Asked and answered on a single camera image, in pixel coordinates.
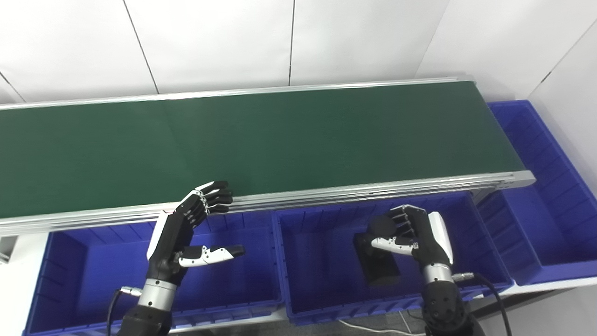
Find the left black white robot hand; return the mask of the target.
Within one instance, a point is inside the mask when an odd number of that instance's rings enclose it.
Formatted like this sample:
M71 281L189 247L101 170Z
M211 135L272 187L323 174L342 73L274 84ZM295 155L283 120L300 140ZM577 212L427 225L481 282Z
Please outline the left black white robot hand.
M228 213L233 193L227 181L213 181L192 189L173 210L163 211L156 222L147 251L146 278L179 287L187 269L240 257L243 245L192 246L194 230L213 214Z

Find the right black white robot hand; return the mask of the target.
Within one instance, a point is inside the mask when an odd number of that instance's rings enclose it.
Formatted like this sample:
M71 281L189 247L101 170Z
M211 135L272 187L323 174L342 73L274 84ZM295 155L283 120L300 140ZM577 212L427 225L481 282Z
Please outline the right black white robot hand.
M420 266L453 266L453 251L445 221L439 212L411 204L390 209L369 223L373 249L412 256Z

